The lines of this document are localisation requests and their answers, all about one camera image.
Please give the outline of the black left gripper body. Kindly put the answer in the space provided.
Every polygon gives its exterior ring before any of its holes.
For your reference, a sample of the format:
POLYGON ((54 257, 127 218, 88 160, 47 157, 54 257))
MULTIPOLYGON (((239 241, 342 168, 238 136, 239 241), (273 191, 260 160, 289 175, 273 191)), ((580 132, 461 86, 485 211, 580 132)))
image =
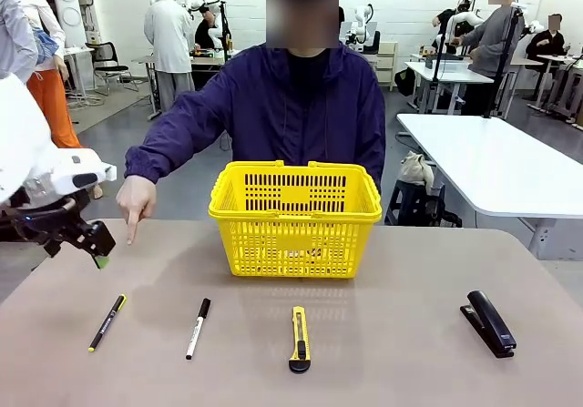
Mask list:
POLYGON ((69 243, 92 257, 107 257, 116 245, 107 225, 101 220, 72 225, 67 230, 67 238, 69 243))

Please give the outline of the person's right hand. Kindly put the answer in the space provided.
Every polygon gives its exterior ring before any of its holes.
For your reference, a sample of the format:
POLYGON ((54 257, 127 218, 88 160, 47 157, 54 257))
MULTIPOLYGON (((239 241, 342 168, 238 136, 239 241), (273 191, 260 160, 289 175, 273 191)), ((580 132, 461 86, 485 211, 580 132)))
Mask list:
POLYGON ((135 240, 138 224, 150 218, 157 202, 156 185, 140 176, 128 176, 117 196, 117 204, 127 225, 127 244, 135 240))

